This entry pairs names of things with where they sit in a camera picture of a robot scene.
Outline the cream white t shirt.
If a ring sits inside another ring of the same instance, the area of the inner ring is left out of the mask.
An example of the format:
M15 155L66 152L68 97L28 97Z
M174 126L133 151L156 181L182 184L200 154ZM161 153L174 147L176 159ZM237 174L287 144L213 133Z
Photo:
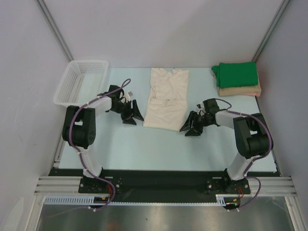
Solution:
M179 132L185 122L189 70L152 68L143 126Z

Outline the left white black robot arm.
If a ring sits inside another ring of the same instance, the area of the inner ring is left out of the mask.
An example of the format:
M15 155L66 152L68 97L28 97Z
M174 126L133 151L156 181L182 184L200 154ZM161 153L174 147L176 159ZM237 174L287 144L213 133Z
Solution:
M89 186L98 193L106 188L106 180L100 177L103 167L90 153L90 146L96 138L96 117L110 111L119 114L123 124L144 121L137 101L125 94L124 86L110 85L107 92L98 94L94 100L82 106L68 106L62 130L63 140L75 149L80 159L83 175L91 178Z

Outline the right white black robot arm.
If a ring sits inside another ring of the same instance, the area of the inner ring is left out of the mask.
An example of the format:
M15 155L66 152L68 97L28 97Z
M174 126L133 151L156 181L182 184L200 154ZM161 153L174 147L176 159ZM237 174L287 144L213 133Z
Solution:
M273 139L261 113L245 114L231 110L226 100L212 98L198 106L199 111L190 111L180 132L186 137L197 137L203 128L211 125L228 127L234 130L237 155L225 169L227 178L222 188L233 193L239 188L239 181L246 178L248 170L257 160L267 157L273 148Z

